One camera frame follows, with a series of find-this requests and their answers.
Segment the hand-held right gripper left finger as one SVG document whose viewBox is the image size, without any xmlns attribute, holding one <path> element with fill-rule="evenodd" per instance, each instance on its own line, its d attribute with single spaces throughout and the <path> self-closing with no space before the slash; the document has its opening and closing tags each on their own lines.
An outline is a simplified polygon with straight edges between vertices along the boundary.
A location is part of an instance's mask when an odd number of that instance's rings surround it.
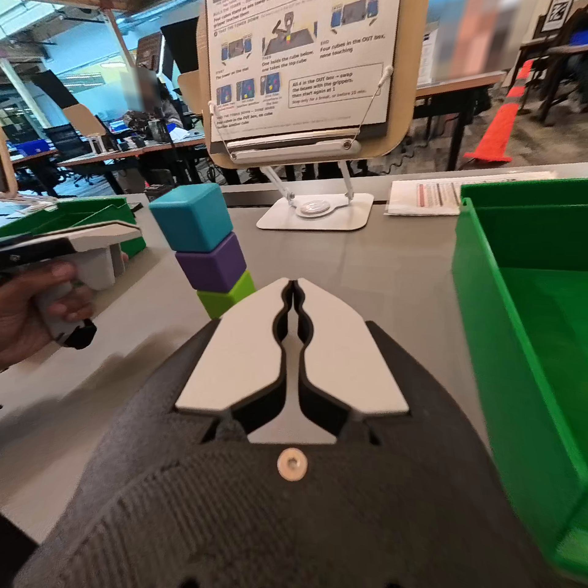
<svg viewBox="0 0 588 588">
<path fill-rule="evenodd" d="M 257 430 L 282 411 L 292 283 L 280 278 L 226 311 L 217 321 L 175 403 L 177 411 Z"/>
</svg>

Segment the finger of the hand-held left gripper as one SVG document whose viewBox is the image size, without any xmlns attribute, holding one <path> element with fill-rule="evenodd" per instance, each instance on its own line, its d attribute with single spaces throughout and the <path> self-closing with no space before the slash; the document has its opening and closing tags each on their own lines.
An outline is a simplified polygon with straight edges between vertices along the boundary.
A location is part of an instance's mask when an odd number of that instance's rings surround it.
<svg viewBox="0 0 588 588">
<path fill-rule="evenodd" d="M 142 231 L 136 224 L 114 220 L 49 232 L 27 240 L 25 246 L 52 245 L 58 241 L 65 241 L 70 249 L 80 253 L 106 249 L 140 237 Z"/>
</svg>

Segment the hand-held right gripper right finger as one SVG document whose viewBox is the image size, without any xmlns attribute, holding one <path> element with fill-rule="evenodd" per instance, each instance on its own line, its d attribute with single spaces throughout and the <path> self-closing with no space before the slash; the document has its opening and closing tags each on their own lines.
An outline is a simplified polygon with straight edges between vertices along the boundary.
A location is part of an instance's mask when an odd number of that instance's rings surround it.
<svg viewBox="0 0 588 588">
<path fill-rule="evenodd" d="M 409 405 L 363 317 L 305 278 L 294 282 L 304 416 L 331 435 L 367 418 L 404 416 Z"/>
</svg>

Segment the green plastic bin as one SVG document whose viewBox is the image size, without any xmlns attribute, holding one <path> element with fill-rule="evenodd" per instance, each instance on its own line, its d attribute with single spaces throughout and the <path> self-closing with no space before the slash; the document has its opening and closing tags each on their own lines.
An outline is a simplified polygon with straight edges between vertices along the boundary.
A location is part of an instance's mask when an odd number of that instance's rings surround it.
<svg viewBox="0 0 588 588">
<path fill-rule="evenodd" d="M 455 234 L 503 487 L 546 559 L 587 582 L 587 178 L 465 186 Z"/>
<path fill-rule="evenodd" d="M 1 246 L 50 232 L 120 221 L 136 225 L 123 196 L 65 198 L 56 202 L 1 202 Z"/>
</svg>

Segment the lime green cube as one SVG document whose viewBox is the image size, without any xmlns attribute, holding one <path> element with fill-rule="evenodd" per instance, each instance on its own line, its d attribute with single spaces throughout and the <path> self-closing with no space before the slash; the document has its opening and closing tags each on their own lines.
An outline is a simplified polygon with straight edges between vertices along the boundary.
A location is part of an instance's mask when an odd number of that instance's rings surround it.
<svg viewBox="0 0 588 588">
<path fill-rule="evenodd" d="M 228 292 L 197 290 L 197 296 L 211 320 L 219 319 L 226 311 L 256 292 L 249 270 L 235 282 Z"/>
</svg>

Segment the blue cube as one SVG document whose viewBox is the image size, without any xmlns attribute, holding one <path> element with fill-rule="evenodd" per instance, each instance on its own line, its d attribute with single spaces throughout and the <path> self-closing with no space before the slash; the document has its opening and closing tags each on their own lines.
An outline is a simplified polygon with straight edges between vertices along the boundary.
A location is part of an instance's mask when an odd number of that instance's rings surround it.
<svg viewBox="0 0 588 588">
<path fill-rule="evenodd" d="M 212 252 L 233 224 L 220 186 L 179 186 L 150 202 L 149 209 L 175 252 Z"/>
</svg>

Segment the purple cube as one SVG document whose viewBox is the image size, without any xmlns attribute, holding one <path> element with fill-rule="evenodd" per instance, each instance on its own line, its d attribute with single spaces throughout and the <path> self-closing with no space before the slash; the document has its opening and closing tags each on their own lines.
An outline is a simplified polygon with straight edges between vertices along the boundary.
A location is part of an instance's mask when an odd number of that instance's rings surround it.
<svg viewBox="0 0 588 588">
<path fill-rule="evenodd" d="M 210 252 L 176 252 L 175 258 L 192 288 L 207 292 L 229 292 L 247 269 L 234 232 Z"/>
</svg>

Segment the person's left hand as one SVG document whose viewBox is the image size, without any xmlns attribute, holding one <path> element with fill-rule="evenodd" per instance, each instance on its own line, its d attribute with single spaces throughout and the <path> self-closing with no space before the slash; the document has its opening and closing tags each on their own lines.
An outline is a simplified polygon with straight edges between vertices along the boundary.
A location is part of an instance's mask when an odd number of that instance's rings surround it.
<svg viewBox="0 0 588 588">
<path fill-rule="evenodd" d="M 70 282 L 75 286 L 51 305 L 49 313 L 66 322 L 91 319 L 95 292 L 77 279 L 76 268 L 68 262 L 43 263 L 23 270 L 1 286 L 1 371 L 32 357 L 53 341 L 35 306 L 35 297 Z"/>
</svg>

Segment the wooden top office table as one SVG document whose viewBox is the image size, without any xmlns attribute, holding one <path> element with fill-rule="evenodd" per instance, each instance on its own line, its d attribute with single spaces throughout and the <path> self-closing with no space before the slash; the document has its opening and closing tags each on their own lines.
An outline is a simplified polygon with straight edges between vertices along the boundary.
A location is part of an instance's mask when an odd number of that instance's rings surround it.
<svg viewBox="0 0 588 588">
<path fill-rule="evenodd" d="M 174 143 L 148 141 L 143 147 L 101 154 L 87 153 L 60 161 L 60 166 L 76 171 L 86 168 L 89 173 L 103 176 L 116 195 L 126 194 L 116 172 L 136 169 L 144 183 L 156 178 L 157 172 L 169 173 L 172 185 L 201 183 L 196 163 L 206 159 L 208 152 L 202 134 L 188 135 Z"/>
</svg>

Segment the document stand with white base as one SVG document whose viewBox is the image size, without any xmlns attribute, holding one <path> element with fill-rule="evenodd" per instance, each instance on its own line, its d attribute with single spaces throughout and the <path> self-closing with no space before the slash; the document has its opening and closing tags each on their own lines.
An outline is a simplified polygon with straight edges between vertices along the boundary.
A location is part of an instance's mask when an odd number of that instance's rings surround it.
<svg viewBox="0 0 588 588">
<path fill-rule="evenodd" d="M 392 151 L 413 119 L 427 1 L 400 1 L 393 64 L 379 86 L 390 81 L 386 122 L 297 134 L 212 142 L 215 104 L 210 94 L 205 2 L 199 11 L 196 43 L 199 69 L 178 82 L 190 107 L 203 116 L 205 144 L 223 168 L 259 168 L 281 197 L 261 217 L 259 229 L 356 231 L 366 224 L 374 196 L 352 187 L 348 162 Z"/>
</svg>

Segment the laminated paper sheet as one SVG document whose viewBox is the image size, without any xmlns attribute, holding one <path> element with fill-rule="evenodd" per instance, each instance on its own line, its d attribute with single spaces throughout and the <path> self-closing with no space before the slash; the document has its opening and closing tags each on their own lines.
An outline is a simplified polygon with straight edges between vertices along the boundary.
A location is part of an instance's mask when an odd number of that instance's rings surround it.
<svg viewBox="0 0 588 588">
<path fill-rule="evenodd" d="M 455 217 L 460 213 L 463 186 L 556 179 L 555 172 L 509 172 L 463 178 L 395 180 L 385 214 L 400 217 Z"/>
</svg>

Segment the printed instruction sheet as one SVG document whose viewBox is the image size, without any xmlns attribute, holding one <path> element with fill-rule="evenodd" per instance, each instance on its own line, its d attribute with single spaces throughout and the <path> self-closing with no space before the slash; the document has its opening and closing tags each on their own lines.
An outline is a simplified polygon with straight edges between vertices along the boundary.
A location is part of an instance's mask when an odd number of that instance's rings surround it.
<svg viewBox="0 0 588 588">
<path fill-rule="evenodd" d="M 400 1 L 206 1 L 212 142 L 386 122 Z"/>
</svg>

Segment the person's dark clothed body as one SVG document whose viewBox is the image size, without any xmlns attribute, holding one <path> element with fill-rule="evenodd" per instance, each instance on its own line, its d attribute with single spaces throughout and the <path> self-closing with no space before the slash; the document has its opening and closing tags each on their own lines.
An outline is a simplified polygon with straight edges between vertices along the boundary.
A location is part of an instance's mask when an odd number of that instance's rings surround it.
<svg viewBox="0 0 588 588">
<path fill-rule="evenodd" d="M 33 540 L 1 514 L 1 576 L 16 573 L 37 549 Z"/>
</svg>

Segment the orange traffic cone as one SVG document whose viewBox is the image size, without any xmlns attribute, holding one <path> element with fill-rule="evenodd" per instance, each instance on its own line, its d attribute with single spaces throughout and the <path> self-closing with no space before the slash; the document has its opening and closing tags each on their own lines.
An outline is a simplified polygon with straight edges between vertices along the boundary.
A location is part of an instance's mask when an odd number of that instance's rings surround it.
<svg viewBox="0 0 588 588">
<path fill-rule="evenodd" d="M 506 147 L 518 111 L 521 108 L 534 61 L 535 59 L 527 60 L 518 70 L 514 84 L 507 93 L 503 104 L 497 110 L 476 149 L 464 154 L 465 159 L 497 165 L 508 164 L 512 161 L 512 158 L 506 155 Z"/>
</svg>

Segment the fiducial marker sign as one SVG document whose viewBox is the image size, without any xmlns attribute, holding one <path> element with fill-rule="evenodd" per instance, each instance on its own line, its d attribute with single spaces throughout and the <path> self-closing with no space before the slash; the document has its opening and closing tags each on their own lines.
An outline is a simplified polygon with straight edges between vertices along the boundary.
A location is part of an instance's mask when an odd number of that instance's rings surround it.
<svg viewBox="0 0 588 588">
<path fill-rule="evenodd" d="M 550 1 L 545 19 L 539 30 L 540 34 L 559 31 L 565 24 L 574 1 Z"/>
</svg>

